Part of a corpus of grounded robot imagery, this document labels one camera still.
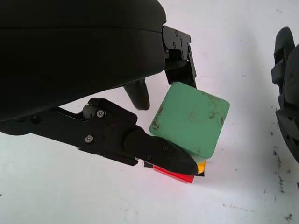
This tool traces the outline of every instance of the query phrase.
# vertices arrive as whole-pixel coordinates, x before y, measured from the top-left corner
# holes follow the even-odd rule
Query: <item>yellow block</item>
[[[198,173],[199,174],[203,173],[205,171],[205,167],[206,167],[206,161],[198,164]]]

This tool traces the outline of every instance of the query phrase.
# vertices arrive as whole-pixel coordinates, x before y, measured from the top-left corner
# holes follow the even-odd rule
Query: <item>red block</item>
[[[193,179],[194,179],[194,176],[190,176],[190,175],[185,175],[185,174],[177,174],[177,173],[173,173],[173,172],[169,172],[167,171],[166,169],[163,169],[161,167],[157,167],[157,166],[154,166],[153,169],[161,174],[164,174],[164,175],[167,175],[167,176],[170,176],[174,179],[177,179],[181,182],[184,182],[184,183],[192,183],[193,182]]]

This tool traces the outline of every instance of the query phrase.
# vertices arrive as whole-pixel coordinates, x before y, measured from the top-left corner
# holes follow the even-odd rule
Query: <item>metal bracket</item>
[[[135,114],[106,99],[92,98],[78,114],[58,107],[2,122],[0,131],[37,134],[131,166],[139,158],[171,172],[197,174],[197,164],[188,153],[165,139],[147,135],[136,122]]]
[[[190,35],[163,26],[162,38],[168,83],[182,82],[196,88],[196,71],[190,46]]]

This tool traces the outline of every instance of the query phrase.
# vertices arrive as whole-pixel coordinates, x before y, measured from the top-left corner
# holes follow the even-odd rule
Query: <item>green foam cube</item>
[[[229,102],[175,82],[149,131],[182,147],[199,164],[213,155],[228,110]]]

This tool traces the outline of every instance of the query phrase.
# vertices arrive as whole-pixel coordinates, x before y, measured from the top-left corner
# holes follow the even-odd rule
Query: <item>white background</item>
[[[276,126],[270,72],[277,32],[289,26],[299,38],[299,1],[160,2],[167,25],[192,37],[198,88],[231,105],[206,176],[184,184],[141,162],[130,167],[31,134],[0,134],[1,224],[283,224],[289,214],[299,223],[299,164]],[[122,88],[94,97],[135,112],[148,130],[169,86],[164,72],[146,81],[146,112]],[[65,108],[79,112],[89,98]]]

